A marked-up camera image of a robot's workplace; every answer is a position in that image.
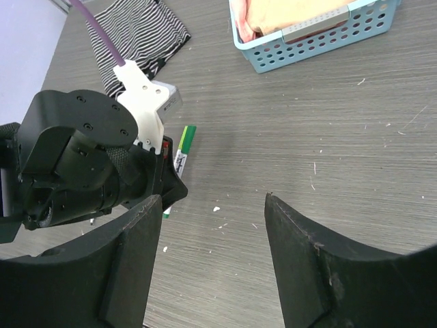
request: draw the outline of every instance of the wooden table surface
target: wooden table surface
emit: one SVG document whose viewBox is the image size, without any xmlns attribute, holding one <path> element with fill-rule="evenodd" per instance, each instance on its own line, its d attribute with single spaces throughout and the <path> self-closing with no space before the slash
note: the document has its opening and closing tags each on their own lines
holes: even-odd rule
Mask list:
<svg viewBox="0 0 437 328">
<path fill-rule="evenodd" d="M 110 2 L 87 5 L 97 13 Z M 382 249 L 435 242 L 435 1 L 405 1 L 388 33 L 266 74 L 235 48 L 227 1 L 165 2 L 193 35 L 157 76 L 184 99 L 166 134 L 178 141 L 186 124 L 198 129 L 184 172 L 190 193 L 163 223 L 146 323 L 283 327 L 267 192 Z M 44 88 L 102 91 L 75 10 Z M 36 255 L 90 229 L 20 231 L 0 255 Z"/>
</svg>

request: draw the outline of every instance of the blue basket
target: blue basket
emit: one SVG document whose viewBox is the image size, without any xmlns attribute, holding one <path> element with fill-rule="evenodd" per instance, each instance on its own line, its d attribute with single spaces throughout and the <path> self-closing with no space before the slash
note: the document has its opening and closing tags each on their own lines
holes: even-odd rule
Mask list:
<svg viewBox="0 0 437 328">
<path fill-rule="evenodd" d="M 231 10 L 234 44 L 258 73 L 268 72 L 387 32 L 401 1 L 356 0 L 247 43 L 241 42 Z"/>
</svg>

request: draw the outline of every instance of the marker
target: marker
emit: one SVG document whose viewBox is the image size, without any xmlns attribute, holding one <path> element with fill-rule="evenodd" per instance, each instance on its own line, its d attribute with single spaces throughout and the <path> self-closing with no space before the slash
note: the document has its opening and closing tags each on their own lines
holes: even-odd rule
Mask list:
<svg viewBox="0 0 437 328">
<path fill-rule="evenodd" d="M 184 171 L 186 158 L 190 152 L 191 143 L 193 142 L 194 134 L 196 133 L 196 128 L 197 127 L 194 125 L 185 126 L 184 133 L 182 133 L 182 138 L 180 140 L 174 161 L 176 174 L 179 176 L 179 179 L 182 179 L 182 172 Z M 167 219 L 170 216 L 170 211 L 171 207 L 168 207 L 168 209 L 164 212 L 164 219 Z"/>
</svg>

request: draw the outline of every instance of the striped cloth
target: striped cloth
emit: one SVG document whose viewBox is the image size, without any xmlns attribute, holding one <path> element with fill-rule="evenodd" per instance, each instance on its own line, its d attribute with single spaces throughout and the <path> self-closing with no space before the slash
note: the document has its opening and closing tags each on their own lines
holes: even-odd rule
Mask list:
<svg viewBox="0 0 437 328">
<path fill-rule="evenodd" d="M 96 20 L 122 57 L 136 61 L 149 80 L 191 37 L 161 0 L 116 0 Z M 104 90 L 117 98 L 125 89 L 113 72 L 115 60 L 89 23 L 87 29 Z"/>
</svg>

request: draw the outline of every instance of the purple tube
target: purple tube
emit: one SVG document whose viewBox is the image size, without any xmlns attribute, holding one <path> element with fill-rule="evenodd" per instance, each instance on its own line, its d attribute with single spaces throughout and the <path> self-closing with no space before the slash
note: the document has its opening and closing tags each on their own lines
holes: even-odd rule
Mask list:
<svg viewBox="0 0 437 328">
<path fill-rule="evenodd" d="M 118 52 L 117 48 L 115 48 L 114 43 L 108 37 L 104 29 L 100 26 L 98 21 L 94 18 L 93 14 L 85 7 L 85 5 L 81 2 L 81 0 L 70 0 L 70 3 L 81 12 L 81 14 L 85 17 L 91 27 L 96 31 L 96 33 L 100 36 L 102 41 L 106 44 L 108 50 L 111 52 L 112 57 L 118 66 L 124 66 L 126 63 Z"/>
</svg>

